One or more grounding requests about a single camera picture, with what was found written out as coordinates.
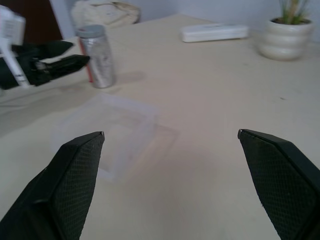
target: transparent plastic container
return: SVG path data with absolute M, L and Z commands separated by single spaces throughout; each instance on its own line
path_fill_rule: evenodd
M 92 132 L 104 131 L 98 176 L 119 179 L 155 134 L 157 110 L 147 104 L 100 93 L 59 122 L 52 131 L 52 150 Z

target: white cloth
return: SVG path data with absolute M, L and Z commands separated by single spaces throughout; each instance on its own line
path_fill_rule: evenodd
M 139 19 L 140 11 L 128 3 L 80 0 L 74 4 L 71 15 L 76 28 L 92 24 L 115 28 L 134 24 Z

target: white table surface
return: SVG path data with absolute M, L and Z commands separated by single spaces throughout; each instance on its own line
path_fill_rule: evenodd
M 27 93 L 8 91 L 1 106 L 25 107 L 0 115 L 0 217 L 54 156 L 53 125 L 103 91 L 154 105 L 159 128 L 123 181 L 97 179 L 82 240 L 278 240 L 237 133 L 290 140 L 320 168 L 320 47 L 279 62 L 251 39 L 179 40 L 181 27 L 202 23 L 174 15 L 111 30 L 111 88 L 92 88 L 82 70 L 30 90 L 40 100 L 4 102 Z

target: silver can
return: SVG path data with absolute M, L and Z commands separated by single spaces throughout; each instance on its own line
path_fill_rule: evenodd
M 87 25 L 76 31 L 83 53 L 90 56 L 87 66 L 90 82 L 95 88 L 111 87 L 115 81 L 111 48 L 102 25 Z

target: can lid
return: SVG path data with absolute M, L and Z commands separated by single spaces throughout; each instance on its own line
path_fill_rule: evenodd
M 105 35 L 105 28 L 102 25 L 87 25 L 78 28 L 76 35 L 84 39 L 98 38 Z

